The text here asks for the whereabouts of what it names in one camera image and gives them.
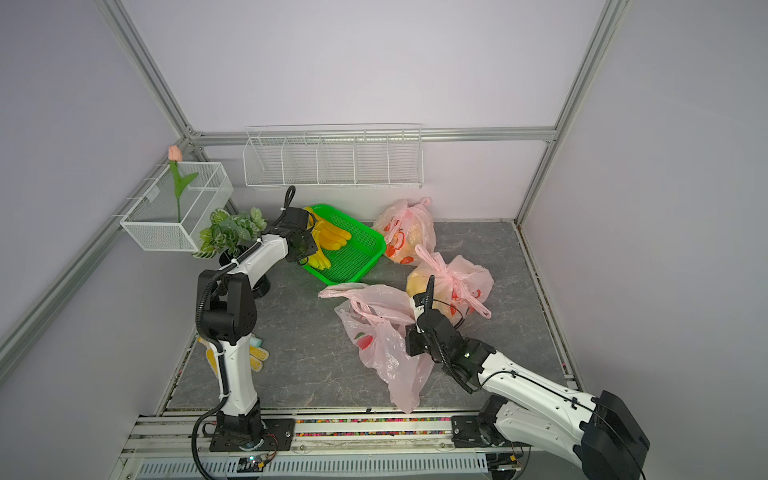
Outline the yellow banana bunch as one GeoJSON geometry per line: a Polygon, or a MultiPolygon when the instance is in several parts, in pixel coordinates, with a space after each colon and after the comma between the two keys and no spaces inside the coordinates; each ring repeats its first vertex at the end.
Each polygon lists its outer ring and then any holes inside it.
{"type": "Polygon", "coordinates": [[[348,244],[352,235],[318,215],[311,207],[305,207],[309,213],[308,226],[315,243],[320,249],[338,251],[348,244]]]}
{"type": "Polygon", "coordinates": [[[331,267],[330,260],[321,249],[318,249],[313,255],[307,258],[307,263],[315,270],[323,271],[331,267]]]}

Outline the printed pink plastic bag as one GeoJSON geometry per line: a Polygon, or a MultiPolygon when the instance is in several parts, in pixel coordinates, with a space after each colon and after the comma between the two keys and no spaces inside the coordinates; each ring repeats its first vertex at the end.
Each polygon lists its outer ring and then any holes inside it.
{"type": "Polygon", "coordinates": [[[425,293],[429,278],[434,276],[435,307],[453,325],[473,312],[491,318],[491,311],[484,305],[494,285],[488,269],[461,255],[446,262],[440,253],[430,253],[421,245],[415,248],[415,255],[421,262],[407,278],[406,292],[410,297],[425,293]]]}
{"type": "Polygon", "coordinates": [[[430,197],[424,197],[414,204],[401,199],[374,221],[373,229],[385,239],[385,256],[388,259],[396,264],[416,266],[421,262],[416,254],[418,245],[428,252],[435,250],[437,237],[434,220],[428,210],[431,203],[430,197]]]}

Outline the plain pink plastic bag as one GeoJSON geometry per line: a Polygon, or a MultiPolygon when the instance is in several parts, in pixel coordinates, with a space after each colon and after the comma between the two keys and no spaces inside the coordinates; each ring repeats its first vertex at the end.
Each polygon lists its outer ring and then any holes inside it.
{"type": "Polygon", "coordinates": [[[344,283],[326,287],[318,297],[343,300],[335,312],[361,362],[387,384],[390,400],[399,410],[407,414],[416,410],[434,361],[427,354],[406,352],[406,328],[415,324],[407,293],[383,284],[344,283]]]}

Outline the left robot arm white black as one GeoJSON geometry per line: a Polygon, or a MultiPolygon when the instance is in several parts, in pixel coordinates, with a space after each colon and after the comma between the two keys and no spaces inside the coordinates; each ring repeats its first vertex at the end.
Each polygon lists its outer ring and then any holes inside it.
{"type": "Polygon", "coordinates": [[[230,437],[245,451],[267,436],[250,367],[250,337],[257,321],[254,289],[282,260],[300,262],[317,252],[316,219],[306,210],[284,207],[278,219],[247,250],[217,270],[198,277],[195,325],[211,346],[218,370],[216,438],[230,437]]]}

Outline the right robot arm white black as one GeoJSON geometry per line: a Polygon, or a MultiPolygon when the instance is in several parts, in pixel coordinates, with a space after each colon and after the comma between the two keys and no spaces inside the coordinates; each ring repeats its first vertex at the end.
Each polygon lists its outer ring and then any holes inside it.
{"type": "Polygon", "coordinates": [[[469,394],[489,393],[481,445],[524,443],[581,468],[589,479],[642,479],[650,440],[617,395],[557,384],[491,345],[464,337],[438,310],[418,307],[406,351],[429,355],[469,394]]]}

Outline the yellow banana bunch in basket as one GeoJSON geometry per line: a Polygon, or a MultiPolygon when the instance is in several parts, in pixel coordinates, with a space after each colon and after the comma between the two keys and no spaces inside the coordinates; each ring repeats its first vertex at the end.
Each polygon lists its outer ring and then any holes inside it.
{"type": "Polygon", "coordinates": [[[320,249],[338,251],[348,244],[352,235],[318,215],[311,207],[305,207],[309,213],[308,226],[315,243],[320,249]]]}

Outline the green plastic basket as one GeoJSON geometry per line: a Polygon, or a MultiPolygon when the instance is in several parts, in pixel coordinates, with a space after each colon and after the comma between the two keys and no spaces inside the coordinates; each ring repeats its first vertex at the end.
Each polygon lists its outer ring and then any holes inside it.
{"type": "Polygon", "coordinates": [[[309,210],[318,220],[326,220],[334,227],[347,231],[351,238],[339,250],[321,249],[330,262],[327,268],[316,269],[306,261],[303,269],[326,285],[361,280],[384,254],[386,242],[383,235],[333,206],[316,204],[309,210]]]}

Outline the green potted plant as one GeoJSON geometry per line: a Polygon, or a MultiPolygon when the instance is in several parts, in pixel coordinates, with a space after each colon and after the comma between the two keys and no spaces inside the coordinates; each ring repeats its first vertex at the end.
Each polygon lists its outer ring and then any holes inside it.
{"type": "Polygon", "coordinates": [[[216,209],[210,215],[211,225],[200,232],[202,245],[192,256],[210,259],[220,254],[230,258],[240,256],[250,248],[267,228],[266,219],[259,208],[234,215],[216,209]]]}

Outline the yellow white work glove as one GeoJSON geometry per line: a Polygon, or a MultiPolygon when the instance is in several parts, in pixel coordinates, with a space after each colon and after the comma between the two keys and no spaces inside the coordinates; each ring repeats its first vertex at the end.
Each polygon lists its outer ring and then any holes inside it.
{"type": "MultiPolygon", "coordinates": [[[[202,337],[198,337],[197,341],[206,348],[206,359],[211,367],[214,375],[219,377],[219,369],[217,366],[216,354],[214,347],[202,337]]],[[[263,369],[264,362],[269,358],[269,352],[262,347],[262,340],[254,335],[249,336],[249,361],[250,368],[253,372],[260,372],[263,369]]]]}

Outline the pink artificial tulip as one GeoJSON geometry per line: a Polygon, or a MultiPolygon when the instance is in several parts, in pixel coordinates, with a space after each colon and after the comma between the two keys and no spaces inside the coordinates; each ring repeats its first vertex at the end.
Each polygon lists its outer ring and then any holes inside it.
{"type": "Polygon", "coordinates": [[[179,163],[183,161],[183,154],[178,146],[170,146],[168,149],[169,169],[173,178],[173,192],[176,201],[177,221],[182,222],[181,198],[185,189],[198,177],[199,173],[194,171],[188,175],[183,175],[179,170],[179,163]]]}

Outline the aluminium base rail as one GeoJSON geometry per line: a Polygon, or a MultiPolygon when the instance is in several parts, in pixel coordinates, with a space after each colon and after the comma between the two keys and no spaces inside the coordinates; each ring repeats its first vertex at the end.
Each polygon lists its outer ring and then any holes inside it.
{"type": "Polygon", "coordinates": [[[113,479],[401,479],[418,476],[525,479],[533,448],[462,446],[465,410],[267,408],[257,446],[226,435],[214,417],[171,411],[137,420],[113,479]]]}

